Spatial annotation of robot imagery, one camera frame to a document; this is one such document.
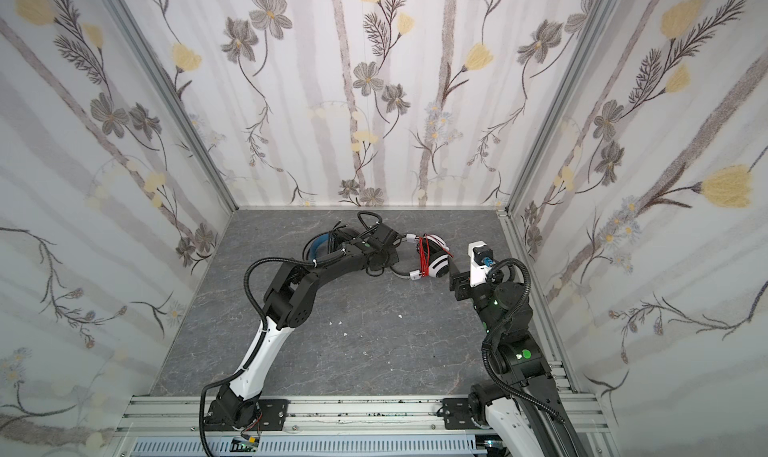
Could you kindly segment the white over-ear headphones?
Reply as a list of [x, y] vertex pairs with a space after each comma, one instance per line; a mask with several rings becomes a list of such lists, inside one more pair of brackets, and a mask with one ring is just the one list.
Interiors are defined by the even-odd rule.
[[408, 272], [397, 270], [394, 266], [389, 269], [398, 277], [407, 280], [419, 280], [423, 277], [440, 278], [448, 273], [448, 258], [453, 257], [446, 241], [433, 233], [416, 235], [407, 233], [400, 241], [416, 245], [419, 267]]

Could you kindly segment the black over-ear headphones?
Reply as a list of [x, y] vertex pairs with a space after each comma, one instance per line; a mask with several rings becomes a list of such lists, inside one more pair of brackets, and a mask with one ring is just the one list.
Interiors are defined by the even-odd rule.
[[311, 237], [304, 245], [302, 258], [304, 260], [313, 260], [320, 254], [330, 254], [339, 250], [343, 243], [349, 242], [358, 237], [360, 231], [354, 227], [337, 221], [331, 229], [323, 231]]

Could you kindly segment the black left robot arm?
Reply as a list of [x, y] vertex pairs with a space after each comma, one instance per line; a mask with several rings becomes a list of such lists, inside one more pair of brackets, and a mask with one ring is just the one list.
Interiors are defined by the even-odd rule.
[[[311, 239], [301, 259], [265, 257], [246, 269], [243, 288], [258, 314], [259, 326], [237, 370], [201, 391], [200, 431], [217, 426], [242, 430], [263, 415], [259, 399], [266, 377], [288, 337], [310, 317], [321, 287], [352, 272], [378, 276], [399, 261], [397, 246], [402, 235], [375, 212], [360, 211], [358, 219], [363, 224], [361, 231], [337, 225]], [[280, 267], [263, 301], [258, 302], [251, 276], [258, 267], [271, 263]]]

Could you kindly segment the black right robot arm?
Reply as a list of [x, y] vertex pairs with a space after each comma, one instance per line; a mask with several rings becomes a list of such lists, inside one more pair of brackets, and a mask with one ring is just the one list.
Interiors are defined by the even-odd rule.
[[530, 330], [528, 268], [516, 258], [471, 258], [470, 264], [460, 271], [448, 260], [450, 290], [472, 303], [485, 330], [480, 354], [491, 382], [472, 387], [471, 418], [498, 435], [513, 456], [586, 456]]

